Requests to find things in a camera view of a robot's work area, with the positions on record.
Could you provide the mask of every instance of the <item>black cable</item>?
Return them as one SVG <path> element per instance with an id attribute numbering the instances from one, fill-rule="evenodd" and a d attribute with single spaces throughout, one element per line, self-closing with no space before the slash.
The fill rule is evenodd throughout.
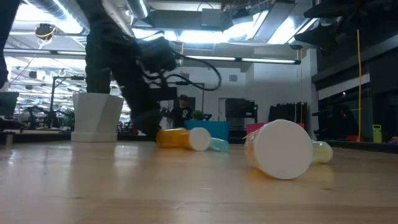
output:
<path id="1" fill-rule="evenodd" d="M 178 74 L 170 74 L 170 75 L 168 75 L 167 77 L 164 77 L 164 76 L 163 76 L 164 71 L 160 71 L 160 72 L 158 73 L 158 75 L 156 75 L 156 76 L 150 76 L 150 75 L 144 74 L 144 76 L 145 76 L 148 80 L 151 80 L 151 82 L 149 82 L 150 84 L 157 85 L 157 86 L 159 86 L 159 87 L 162 88 L 162 87 L 167 86 L 167 80 L 168 80 L 169 78 L 171 78 L 171 77 L 177 77 L 177 78 L 180 78 L 180 79 L 182 79 L 183 81 L 185 81 L 185 82 L 187 83 L 187 85 L 193 85 L 194 87 L 196 87 L 196 88 L 198 88 L 198 89 L 200 89 L 200 90 L 204 90 L 204 91 L 215 91 L 215 90 L 218 90 L 218 89 L 220 88 L 221 82 L 222 82 L 222 77 L 221 77 L 220 72 L 217 70 L 217 68 L 215 68 L 212 64 L 210 64 L 210 63 L 208 63 L 208 62 L 206 62 L 206 61 L 204 61 L 204 60 L 197 59 L 197 58 L 187 57 L 187 56 L 185 56 L 185 55 L 182 55 L 182 54 L 180 54 L 180 53 L 177 53 L 176 51 L 174 51 L 174 54 L 177 55 L 179 58 L 184 58 L 184 59 L 187 59 L 187 60 L 194 60 L 194 61 L 197 61 L 197 62 L 200 62 L 200 63 L 204 63 L 205 65 L 207 65 L 208 67 L 210 67 L 210 68 L 216 73 L 216 75 L 217 75 L 217 77 L 218 77 L 217 86 L 214 87 L 214 88 L 205 88 L 204 85 L 203 85 L 203 86 L 197 85 L 197 84 L 193 83 L 191 80 L 189 80 L 189 79 L 183 77 L 182 75 L 178 75 Z"/>
<path id="2" fill-rule="evenodd" d="M 214 9 L 214 7 L 213 7 L 209 2 L 202 1 L 202 2 L 200 2 L 199 6 L 198 6 L 197 11 L 199 11 L 199 7 L 200 7 L 203 3 L 206 3 L 206 4 L 209 5 L 212 9 Z"/>
<path id="3" fill-rule="evenodd" d="M 205 88 L 204 86 L 200 86 L 200 85 L 194 84 L 189 79 L 183 77 L 182 75 L 178 75 L 178 74 L 171 74 L 171 75 L 166 77 L 166 80 L 169 79 L 170 77 L 178 77 L 178 78 L 181 78 L 182 80 L 186 81 L 189 85 L 193 85 L 196 88 L 198 88 L 200 90 L 205 90 L 205 91 L 215 91 L 215 90 L 218 90 L 220 88 L 221 82 L 222 82 L 222 77 L 221 77 L 220 72 L 217 70 L 217 68 L 215 68 L 212 64 L 210 64 L 210 63 L 208 63 L 208 62 L 206 62 L 204 60 L 200 60 L 200 59 L 197 59 L 197 58 L 191 58 L 191 57 L 182 55 L 182 54 L 180 54 L 178 52 L 174 52 L 174 54 L 178 55 L 180 58 L 184 58 L 184 59 L 187 59 L 187 60 L 194 60 L 194 61 L 197 61 L 197 62 L 200 62 L 200 63 L 204 63 L 205 65 L 210 67 L 216 73 L 216 75 L 218 77 L 218 83 L 217 83 L 217 86 L 214 87 L 214 88 Z"/>

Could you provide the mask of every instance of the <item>teal box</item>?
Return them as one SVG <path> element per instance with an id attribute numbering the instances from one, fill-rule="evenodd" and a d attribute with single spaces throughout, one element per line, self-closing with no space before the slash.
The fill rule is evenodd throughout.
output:
<path id="1" fill-rule="evenodd" d="M 187 130 L 205 128 L 212 138 L 228 141 L 229 122 L 227 121 L 186 121 L 185 128 Z"/>

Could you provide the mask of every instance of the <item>black cap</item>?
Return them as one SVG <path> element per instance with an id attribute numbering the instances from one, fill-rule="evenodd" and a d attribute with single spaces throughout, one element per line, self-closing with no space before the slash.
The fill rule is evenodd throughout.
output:
<path id="1" fill-rule="evenodd" d="M 186 95 L 180 95 L 180 100 L 188 101 L 188 97 Z"/>

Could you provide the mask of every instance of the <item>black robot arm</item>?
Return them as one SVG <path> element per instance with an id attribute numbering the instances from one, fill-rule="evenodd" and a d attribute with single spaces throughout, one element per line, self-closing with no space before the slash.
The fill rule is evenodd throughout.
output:
<path id="1" fill-rule="evenodd" d="M 147 136 L 154 137 L 159 130 L 162 116 L 158 101 L 177 98 L 177 88 L 168 87 L 168 78 L 179 77 L 206 91 L 214 91 L 221 86 L 217 69 L 201 60 L 216 72 L 219 78 L 216 87 L 197 86 L 177 74 L 164 77 L 166 71 L 176 68 L 175 59 L 198 59 L 174 52 L 163 37 L 144 42 L 125 34 L 105 11 L 101 0 L 76 1 L 90 24 L 86 45 L 87 92 L 91 92 L 93 86 L 102 93 L 109 93 L 112 74 L 131 109 L 134 127 Z M 160 88 L 151 89 L 149 83 Z"/>

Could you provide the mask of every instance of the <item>table surface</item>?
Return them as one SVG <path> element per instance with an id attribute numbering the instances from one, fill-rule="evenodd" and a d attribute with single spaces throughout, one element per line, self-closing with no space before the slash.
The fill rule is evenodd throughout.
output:
<path id="1" fill-rule="evenodd" d="M 0 223 L 398 223 L 397 173 L 398 155 L 351 149 L 276 180 L 242 146 L 18 144 L 0 149 Z"/>

